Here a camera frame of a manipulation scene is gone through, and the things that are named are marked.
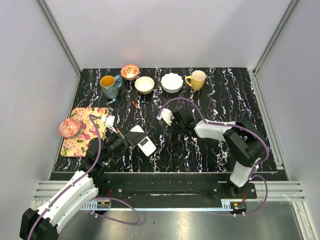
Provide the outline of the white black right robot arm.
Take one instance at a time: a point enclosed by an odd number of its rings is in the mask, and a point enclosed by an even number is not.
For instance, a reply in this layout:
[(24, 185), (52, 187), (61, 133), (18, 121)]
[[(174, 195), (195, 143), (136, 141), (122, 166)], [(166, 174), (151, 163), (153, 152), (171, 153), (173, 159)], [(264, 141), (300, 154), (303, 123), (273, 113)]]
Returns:
[(230, 155), (235, 159), (230, 175), (231, 183), (227, 186), (227, 192), (233, 198), (239, 198), (245, 193), (245, 184), (251, 178), (258, 161), (269, 157), (265, 138), (249, 120), (217, 122), (195, 119), (184, 106), (175, 108), (170, 120), (176, 132), (227, 144)]

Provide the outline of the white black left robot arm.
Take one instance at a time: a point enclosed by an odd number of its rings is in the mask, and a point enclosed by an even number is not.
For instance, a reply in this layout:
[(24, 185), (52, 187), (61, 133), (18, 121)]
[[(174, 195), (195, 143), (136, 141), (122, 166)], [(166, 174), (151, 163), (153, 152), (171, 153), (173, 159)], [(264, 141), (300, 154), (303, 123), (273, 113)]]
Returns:
[(81, 167), (69, 182), (36, 210), (22, 215), (19, 237), (22, 240), (56, 240), (66, 223), (91, 199), (109, 197), (108, 178), (103, 161), (122, 149), (139, 147), (150, 156), (156, 146), (139, 125), (131, 130), (115, 129), (112, 140), (100, 136), (89, 141)]

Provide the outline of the white red remote control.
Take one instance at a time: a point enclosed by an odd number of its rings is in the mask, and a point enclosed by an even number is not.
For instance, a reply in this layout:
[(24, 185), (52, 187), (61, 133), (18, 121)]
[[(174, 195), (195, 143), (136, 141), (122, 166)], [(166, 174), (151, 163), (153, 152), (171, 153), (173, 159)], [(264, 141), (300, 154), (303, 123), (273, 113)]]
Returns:
[[(145, 131), (139, 125), (134, 126), (130, 130), (130, 132), (145, 134)], [(142, 140), (140, 140), (138, 142), (137, 146), (142, 150), (144, 155), (147, 157), (149, 157), (156, 150), (156, 146), (151, 141), (151, 139), (148, 137), (148, 135), (143, 137)]]

